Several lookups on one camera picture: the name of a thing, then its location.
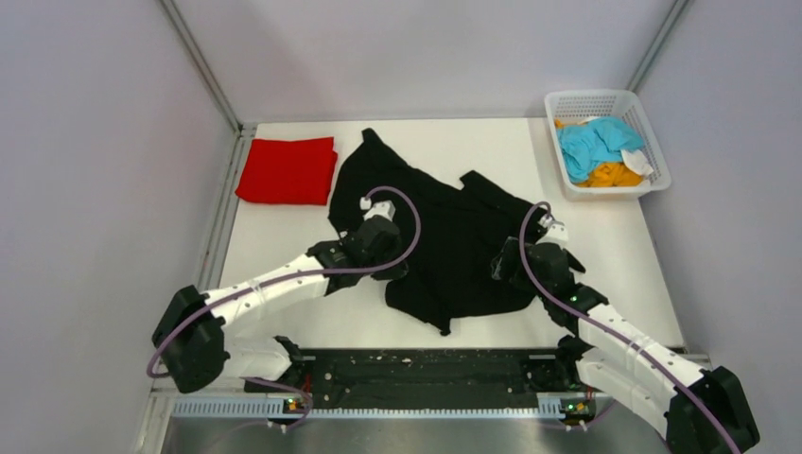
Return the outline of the black t shirt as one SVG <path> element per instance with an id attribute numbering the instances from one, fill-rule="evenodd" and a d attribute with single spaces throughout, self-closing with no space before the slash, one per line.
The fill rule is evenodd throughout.
<path id="1" fill-rule="evenodd" d="M 339 232 L 362 222 L 360 197 L 389 185 L 404 192 L 417 208 L 416 225 L 403 200 L 388 197 L 396 207 L 394 222 L 402 243 L 420 236 L 406 262 L 406 276 L 385 287 L 387 306 L 450 333 L 455 318 L 515 312 L 532 295 L 492 276 L 492 263 L 508 238 L 517 236 L 532 203 L 506 192 L 475 170 L 461 177 L 462 188 L 442 183 L 410 166 L 372 129 L 343 161 L 329 204 L 328 219 Z"/>

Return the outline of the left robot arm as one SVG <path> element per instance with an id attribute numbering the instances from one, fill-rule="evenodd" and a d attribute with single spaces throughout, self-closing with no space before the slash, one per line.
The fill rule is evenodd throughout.
<path id="1" fill-rule="evenodd" d="M 221 377 L 263 378 L 281 391 L 297 388 L 303 365 L 296 348 L 267 332 L 268 318 L 294 304 L 375 280 L 401 277 L 407 266 L 398 226 L 376 210 L 337 240 L 322 241 L 284 266 L 226 288 L 176 291 L 151 341 L 160 374 L 180 393 Z"/>

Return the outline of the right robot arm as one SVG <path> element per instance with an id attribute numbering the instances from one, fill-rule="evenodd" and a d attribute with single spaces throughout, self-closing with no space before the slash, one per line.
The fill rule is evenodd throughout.
<path id="1" fill-rule="evenodd" d="M 610 395 L 645 421 L 672 453 L 745 453 L 760 434 L 737 376 L 706 369 L 645 335 L 608 298 L 578 282 L 578 265 L 551 242 L 508 238 L 491 263 L 494 279 L 528 292 L 567 330 L 557 382 Z"/>

